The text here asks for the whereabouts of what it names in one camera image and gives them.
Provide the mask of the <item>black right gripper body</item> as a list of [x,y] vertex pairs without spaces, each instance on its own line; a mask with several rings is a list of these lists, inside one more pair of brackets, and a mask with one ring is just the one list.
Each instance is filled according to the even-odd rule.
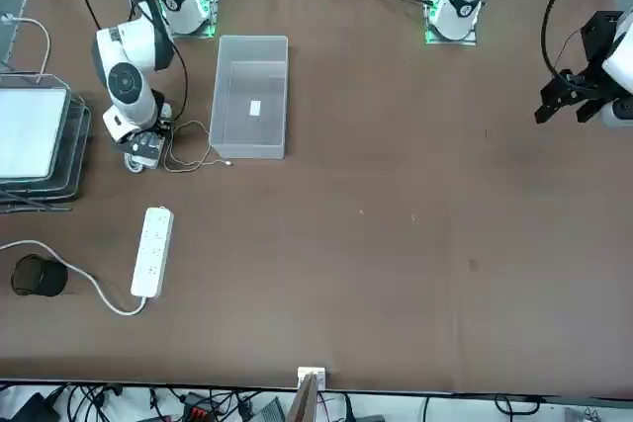
[[157,168],[165,141],[165,131],[146,130],[127,134],[117,141],[117,147],[124,152],[127,168]]

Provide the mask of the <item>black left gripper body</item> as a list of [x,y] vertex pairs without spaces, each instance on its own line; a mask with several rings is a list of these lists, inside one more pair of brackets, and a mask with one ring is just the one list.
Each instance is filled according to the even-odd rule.
[[612,89],[615,82],[603,70],[615,39],[622,11],[597,11],[581,28],[587,66],[580,73],[569,76],[577,89]]

